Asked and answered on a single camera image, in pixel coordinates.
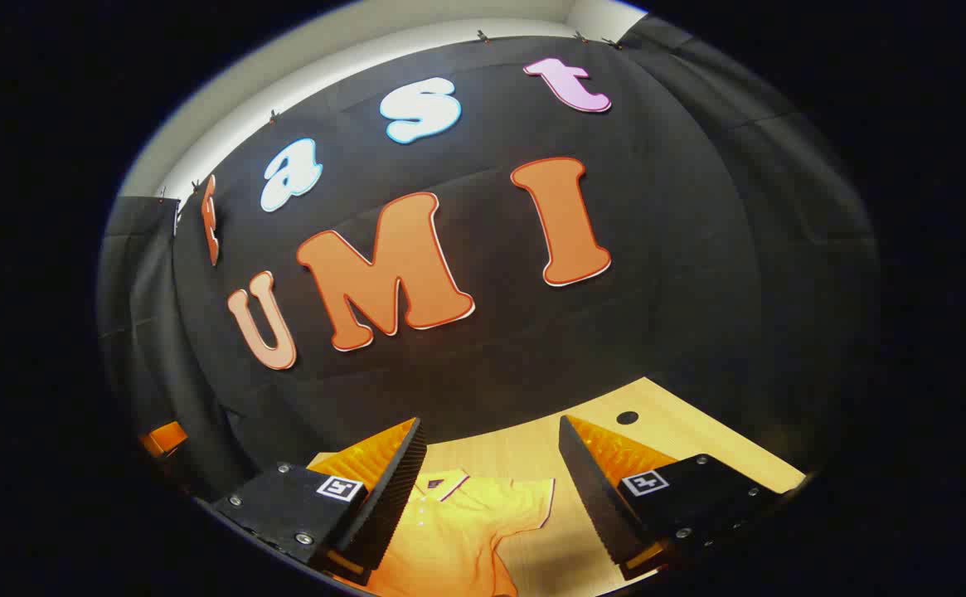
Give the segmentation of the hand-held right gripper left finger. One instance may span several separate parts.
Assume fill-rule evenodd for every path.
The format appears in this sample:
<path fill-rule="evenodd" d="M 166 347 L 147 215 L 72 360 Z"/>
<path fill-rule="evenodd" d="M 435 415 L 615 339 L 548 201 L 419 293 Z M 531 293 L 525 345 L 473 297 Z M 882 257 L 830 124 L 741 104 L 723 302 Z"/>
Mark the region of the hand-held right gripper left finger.
<path fill-rule="evenodd" d="M 418 417 L 309 466 L 277 464 L 213 503 L 222 522 L 316 573 L 365 585 L 425 461 Z"/>

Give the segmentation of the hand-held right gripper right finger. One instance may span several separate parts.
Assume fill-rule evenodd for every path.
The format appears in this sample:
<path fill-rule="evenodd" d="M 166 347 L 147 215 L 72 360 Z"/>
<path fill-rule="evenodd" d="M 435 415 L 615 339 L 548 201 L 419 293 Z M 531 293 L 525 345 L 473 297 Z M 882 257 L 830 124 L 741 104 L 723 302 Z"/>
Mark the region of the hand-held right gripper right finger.
<path fill-rule="evenodd" d="M 560 454 L 626 580 L 679 570 L 737 541 L 785 505 L 804 472 L 707 416 L 673 417 L 632 439 L 563 415 Z"/>

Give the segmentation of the orange T-shirt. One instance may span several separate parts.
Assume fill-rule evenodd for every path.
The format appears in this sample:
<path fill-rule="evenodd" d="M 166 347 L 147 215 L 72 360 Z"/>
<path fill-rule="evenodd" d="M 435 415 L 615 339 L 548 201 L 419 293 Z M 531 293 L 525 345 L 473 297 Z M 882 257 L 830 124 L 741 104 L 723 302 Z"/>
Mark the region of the orange T-shirt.
<path fill-rule="evenodd" d="M 361 590 L 377 597 L 519 597 L 499 544 L 542 529 L 556 481 L 422 473 L 387 552 Z"/>

